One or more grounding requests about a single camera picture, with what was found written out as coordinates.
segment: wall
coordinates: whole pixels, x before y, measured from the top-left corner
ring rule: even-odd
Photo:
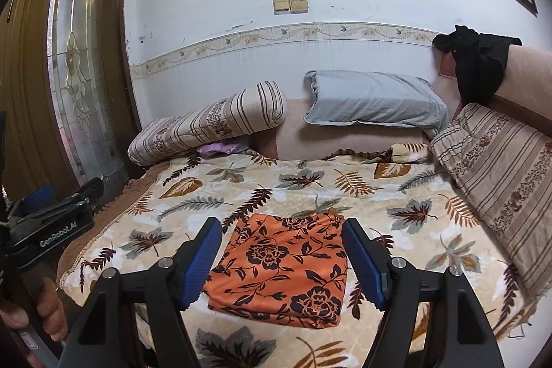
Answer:
[[[125,0],[129,61],[138,65],[200,41],[257,28],[314,22],[377,22],[435,32],[465,23],[481,32],[518,36],[552,50],[552,0],[536,0],[539,14],[515,0],[309,0],[307,14],[278,15],[272,0]],[[386,70],[431,79],[434,54],[407,46],[342,41],[256,47],[167,67],[134,81],[143,123],[182,113],[272,78],[288,97],[307,96],[305,71]]]

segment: human hand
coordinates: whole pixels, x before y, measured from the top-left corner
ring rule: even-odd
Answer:
[[[53,341],[62,341],[67,337],[67,320],[63,304],[56,294],[54,282],[47,277],[42,278],[43,288],[38,298],[37,312],[42,317],[42,327]],[[0,319],[10,329],[23,329],[29,324],[29,317],[19,306],[0,298]],[[42,364],[31,353],[27,357],[33,367]]]

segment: switch plate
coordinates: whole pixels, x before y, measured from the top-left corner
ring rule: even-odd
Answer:
[[[274,14],[289,12],[289,0],[274,0]]]
[[[307,0],[289,0],[292,13],[308,13]]]

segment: beige blanket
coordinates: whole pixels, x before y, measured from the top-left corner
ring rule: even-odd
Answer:
[[[377,156],[324,161],[248,155],[172,160],[132,207],[89,242],[60,286],[82,305],[103,269],[147,269],[175,254],[210,216],[227,225],[218,262],[240,215],[308,216],[330,207],[356,217],[369,237],[418,268],[443,271],[460,265],[498,338],[530,309],[517,270],[448,175],[427,162],[424,145],[394,145]],[[362,366],[382,313],[365,301],[352,270],[346,286],[341,323],[333,328],[286,327],[213,312],[205,294],[183,319],[203,366],[222,366],[225,359],[228,366],[234,366],[230,361],[275,368]],[[151,347],[147,314],[140,310],[139,315],[140,337]],[[423,346],[426,323],[427,305],[420,305],[411,350]]]

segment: door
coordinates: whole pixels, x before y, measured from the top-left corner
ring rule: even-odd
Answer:
[[[23,89],[26,102],[15,102],[12,114],[8,105],[7,139],[11,134],[16,163],[6,169],[7,193],[17,198],[51,183],[63,196],[98,176],[104,180],[103,202],[109,201],[129,176],[141,173],[126,156],[137,123],[122,58],[120,0],[16,0],[16,5],[12,27],[24,33],[12,36],[11,53],[20,58],[12,59],[3,77]],[[29,130],[16,137],[25,121]],[[29,172],[33,182],[14,180],[17,172],[19,178]]]

